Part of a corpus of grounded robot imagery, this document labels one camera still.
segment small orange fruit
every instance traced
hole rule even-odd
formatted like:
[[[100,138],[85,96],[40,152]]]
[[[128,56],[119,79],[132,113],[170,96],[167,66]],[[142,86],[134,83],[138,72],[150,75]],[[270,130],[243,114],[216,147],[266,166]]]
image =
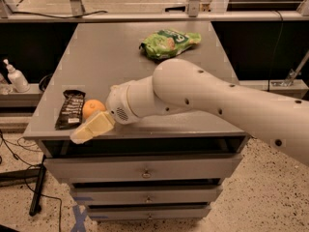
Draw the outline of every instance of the small orange fruit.
[[[83,106],[83,118],[86,120],[93,112],[100,110],[105,111],[105,105],[98,100],[87,100]]]

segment plastic bag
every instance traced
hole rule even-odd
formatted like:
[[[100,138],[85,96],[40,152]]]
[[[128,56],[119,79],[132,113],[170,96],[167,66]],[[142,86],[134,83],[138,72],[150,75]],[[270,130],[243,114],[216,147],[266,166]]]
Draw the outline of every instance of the plastic bag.
[[[175,29],[163,29],[151,34],[141,44],[147,57],[156,60],[175,57],[201,41],[198,33],[183,33]]]

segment gray table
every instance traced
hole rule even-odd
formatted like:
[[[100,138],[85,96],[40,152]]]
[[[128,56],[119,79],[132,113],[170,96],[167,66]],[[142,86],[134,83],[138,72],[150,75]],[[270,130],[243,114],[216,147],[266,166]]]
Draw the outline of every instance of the gray table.
[[[152,75],[157,64],[142,55],[138,47],[149,34],[164,28],[200,33],[202,42],[178,57],[226,81],[238,83],[209,22],[79,24],[24,137],[49,140],[69,138],[72,130],[54,129],[64,102],[63,92],[67,89],[85,92],[86,100],[105,102],[112,85]],[[217,117],[195,111],[153,116],[134,125],[117,125],[113,131],[99,138],[205,136],[240,132],[240,129]]]

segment white bottle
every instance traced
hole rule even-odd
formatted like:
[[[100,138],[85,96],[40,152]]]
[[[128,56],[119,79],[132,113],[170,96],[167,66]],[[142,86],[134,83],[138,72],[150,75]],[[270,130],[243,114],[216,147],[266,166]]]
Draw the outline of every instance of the white bottle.
[[[17,92],[26,92],[30,89],[30,84],[23,75],[23,73],[15,69],[12,65],[9,64],[9,61],[5,59],[3,61],[7,65],[9,71],[8,78],[12,85],[15,87]]]

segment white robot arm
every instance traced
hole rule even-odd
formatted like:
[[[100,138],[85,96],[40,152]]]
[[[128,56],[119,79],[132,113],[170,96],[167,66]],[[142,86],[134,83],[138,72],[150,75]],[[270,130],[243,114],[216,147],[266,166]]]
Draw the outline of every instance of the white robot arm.
[[[121,124],[206,111],[309,165],[308,101],[228,83],[181,59],[162,62],[153,76],[114,86],[106,106]]]

